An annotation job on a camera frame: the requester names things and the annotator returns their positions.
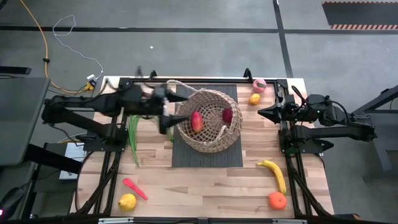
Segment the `black metal stand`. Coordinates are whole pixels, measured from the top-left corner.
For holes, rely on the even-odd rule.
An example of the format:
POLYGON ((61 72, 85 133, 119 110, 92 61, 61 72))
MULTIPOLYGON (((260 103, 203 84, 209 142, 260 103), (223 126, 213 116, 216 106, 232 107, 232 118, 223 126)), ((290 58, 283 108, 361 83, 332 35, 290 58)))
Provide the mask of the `black metal stand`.
POLYGON ((354 114, 368 115, 366 120, 375 126, 377 138, 374 148, 381 168, 363 176, 365 182, 398 178, 398 166, 394 167, 388 155, 398 153, 398 109, 392 109, 392 103, 398 103, 398 85, 383 90, 379 96, 354 110, 354 114))

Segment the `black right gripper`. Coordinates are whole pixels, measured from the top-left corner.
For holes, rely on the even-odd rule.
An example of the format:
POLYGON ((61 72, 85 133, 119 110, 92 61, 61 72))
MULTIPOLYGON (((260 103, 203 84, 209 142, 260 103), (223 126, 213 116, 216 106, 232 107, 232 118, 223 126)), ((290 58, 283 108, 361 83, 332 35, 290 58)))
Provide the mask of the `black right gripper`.
POLYGON ((305 113, 308 111, 308 105, 305 103, 299 106, 296 103, 279 103, 268 108, 258 110, 257 113, 262 117, 272 121, 274 124, 280 123, 279 134, 285 134, 289 130, 290 122, 304 121, 305 113))

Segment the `black mat with hazard stripes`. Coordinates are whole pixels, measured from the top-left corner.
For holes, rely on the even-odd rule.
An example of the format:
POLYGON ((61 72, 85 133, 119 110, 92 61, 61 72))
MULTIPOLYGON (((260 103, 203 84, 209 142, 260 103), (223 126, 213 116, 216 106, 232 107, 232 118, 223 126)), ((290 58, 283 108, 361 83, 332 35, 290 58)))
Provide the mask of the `black mat with hazard stripes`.
POLYGON ((331 29, 398 30, 398 1, 323 1, 331 29))

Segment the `grey computer desk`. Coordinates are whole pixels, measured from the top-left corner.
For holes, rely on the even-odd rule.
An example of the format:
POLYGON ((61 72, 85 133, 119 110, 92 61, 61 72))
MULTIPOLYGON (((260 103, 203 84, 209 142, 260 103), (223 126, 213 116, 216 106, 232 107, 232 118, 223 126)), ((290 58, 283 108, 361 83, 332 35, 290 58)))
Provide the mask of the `grey computer desk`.
POLYGON ((0 166, 24 160, 48 87, 46 78, 0 80, 0 166))

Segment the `red chili pepper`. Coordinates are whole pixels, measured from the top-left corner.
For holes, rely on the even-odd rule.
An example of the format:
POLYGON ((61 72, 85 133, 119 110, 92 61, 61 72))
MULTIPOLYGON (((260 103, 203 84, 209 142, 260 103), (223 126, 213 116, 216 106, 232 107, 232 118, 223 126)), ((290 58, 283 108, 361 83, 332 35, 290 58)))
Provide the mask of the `red chili pepper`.
POLYGON ((125 178, 122 180, 122 183, 135 191, 139 196, 141 196, 144 200, 148 200, 147 195, 144 193, 143 190, 141 190, 130 178, 125 178))

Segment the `white box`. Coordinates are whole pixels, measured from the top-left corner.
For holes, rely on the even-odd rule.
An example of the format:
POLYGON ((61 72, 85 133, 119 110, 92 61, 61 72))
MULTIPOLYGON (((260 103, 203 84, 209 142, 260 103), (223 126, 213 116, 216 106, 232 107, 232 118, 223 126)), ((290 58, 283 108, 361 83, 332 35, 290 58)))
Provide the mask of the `white box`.
MULTIPOLYGON (((83 150, 84 144, 82 142, 78 142, 77 144, 69 142, 66 147, 65 157, 69 157, 78 162, 82 162, 86 156, 86 152, 83 150)), ((77 179, 77 174, 61 171, 59 175, 60 180, 75 180, 77 179)))

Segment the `green onion stalks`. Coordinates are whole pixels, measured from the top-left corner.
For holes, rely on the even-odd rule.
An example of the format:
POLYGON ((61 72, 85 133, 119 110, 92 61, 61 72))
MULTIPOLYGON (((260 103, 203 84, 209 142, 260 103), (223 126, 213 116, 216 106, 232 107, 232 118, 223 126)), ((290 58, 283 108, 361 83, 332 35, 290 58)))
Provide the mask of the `green onion stalks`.
POLYGON ((127 125, 127 131, 128 131, 128 143, 131 146, 131 151, 132 151, 132 156, 134 159, 134 162, 136 163, 136 166, 139 167, 139 160, 136 155, 137 151, 137 125, 141 119, 146 119, 146 120, 154 120, 156 123, 159 123, 159 118, 156 116, 139 116, 139 115, 133 115, 128 118, 128 125, 127 125))

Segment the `large orange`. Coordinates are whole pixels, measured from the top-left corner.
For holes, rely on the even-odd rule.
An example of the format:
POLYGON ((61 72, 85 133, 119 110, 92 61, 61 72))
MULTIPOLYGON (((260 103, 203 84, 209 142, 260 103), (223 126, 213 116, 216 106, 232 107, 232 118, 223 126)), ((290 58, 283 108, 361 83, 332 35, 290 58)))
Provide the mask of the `large orange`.
POLYGON ((269 206, 276 210, 283 210, 287 205, 287 199, 281 192, 269 194, 269 206))

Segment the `black aluminium mast beam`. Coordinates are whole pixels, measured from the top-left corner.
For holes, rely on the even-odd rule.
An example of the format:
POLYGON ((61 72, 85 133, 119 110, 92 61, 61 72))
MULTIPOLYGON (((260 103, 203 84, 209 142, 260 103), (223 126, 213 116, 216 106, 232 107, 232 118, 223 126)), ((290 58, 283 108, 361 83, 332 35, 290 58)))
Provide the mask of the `black aluminium mast beam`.
POLYGON ((72 158, 61 156, 60 154, 48 151, 43 147, 29 144, 25 155, 25 161, 35 162, 40 165, 53 167, 58 170, 78 174, 82 168, 82 162, 78 162, 72 158))

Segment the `yellow banana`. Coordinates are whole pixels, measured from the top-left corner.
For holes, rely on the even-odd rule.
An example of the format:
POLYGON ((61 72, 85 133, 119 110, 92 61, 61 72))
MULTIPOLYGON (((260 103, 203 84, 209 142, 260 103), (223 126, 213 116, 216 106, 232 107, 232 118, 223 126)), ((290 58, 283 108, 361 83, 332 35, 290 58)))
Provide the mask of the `yellow banana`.
POLYGON ((277 180, 279 192, 285 195, 287 192, 287 187, 286 187, 284 176, 283 176, 283 173, 282 173, 280 167, 276 163, 274 163, 272 161, 268 161, 268 160, 264 160, 262 162, 257 162, 256 165, 267 167, 268 169, 270 169, 273 172, 273 174, 275 175, 276 180, 277 180))

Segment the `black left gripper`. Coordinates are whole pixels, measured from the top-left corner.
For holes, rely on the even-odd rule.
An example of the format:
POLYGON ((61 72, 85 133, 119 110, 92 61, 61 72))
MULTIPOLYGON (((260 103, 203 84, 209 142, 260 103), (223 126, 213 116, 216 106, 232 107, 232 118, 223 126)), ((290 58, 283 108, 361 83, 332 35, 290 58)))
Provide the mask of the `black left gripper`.
MULTIPOLYGON (((187 101, 188 98, 176 93, 169 93, 170 102, 187 101)), ((156 86, 152 92, 152 102, 155 105, 155 115, 159 119, 160 134, 167 134, 167 130, 178 123, 189 119, 187 115, 170 115, 167 112, 167 87, 156 86)))

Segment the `woven rope basket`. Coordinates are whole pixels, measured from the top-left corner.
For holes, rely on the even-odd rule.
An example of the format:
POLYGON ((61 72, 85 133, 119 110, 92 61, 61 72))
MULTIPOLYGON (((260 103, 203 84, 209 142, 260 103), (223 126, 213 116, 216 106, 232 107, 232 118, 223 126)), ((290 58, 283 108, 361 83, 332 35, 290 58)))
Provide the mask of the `woven rope basket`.
POLYGON ((238 103, 232 97, 218 90, 201 88, 199 90, 177 80, 168 80, 191 90, 193 93, 188 100, 176 104, 176 115, 188 115, 189 119, 177 125, 183 140, 198 152, 221 152, 232 145, 241 134, 243 125, 242 112, 238 103), (222 119, 223 110, 231 108, 233 119, 225 123, 222 119), (204 128, 195 133, 191 127, 191 115, 198 111, 202 118, 204 128))

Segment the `red and yellow mango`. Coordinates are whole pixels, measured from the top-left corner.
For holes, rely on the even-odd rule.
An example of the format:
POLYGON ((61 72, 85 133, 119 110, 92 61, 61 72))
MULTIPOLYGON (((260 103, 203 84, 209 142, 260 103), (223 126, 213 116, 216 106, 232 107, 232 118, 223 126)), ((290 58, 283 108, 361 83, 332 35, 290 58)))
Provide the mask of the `red and yellow mango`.
POLYGON ((194 111, 191 115, 191 127, 195 133, 199 133, 203 130, 203 118, 198 111, 194 111))

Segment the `black RGB computer mouse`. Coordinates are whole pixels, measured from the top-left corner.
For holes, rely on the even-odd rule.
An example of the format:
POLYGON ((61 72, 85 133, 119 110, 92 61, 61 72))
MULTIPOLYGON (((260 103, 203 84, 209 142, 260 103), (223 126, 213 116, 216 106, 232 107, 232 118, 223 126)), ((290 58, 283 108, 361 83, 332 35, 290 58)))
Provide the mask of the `black RGB computer mouse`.
POLYGON ((13 216, 25 195, 23 187, 14 187, 0 200, 0 220, 7 220, 13 216))

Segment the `yellow lemon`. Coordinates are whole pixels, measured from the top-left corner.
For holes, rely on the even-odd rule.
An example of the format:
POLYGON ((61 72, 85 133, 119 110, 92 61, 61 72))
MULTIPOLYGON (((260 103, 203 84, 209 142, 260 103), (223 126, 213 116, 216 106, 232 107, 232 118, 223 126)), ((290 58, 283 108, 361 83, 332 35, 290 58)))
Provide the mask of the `yellow lemon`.
POLYGON ((133 194, 124 194, 118 201, 118 207, 122 211, 131 211, 136 207, 137 199, 133 194))

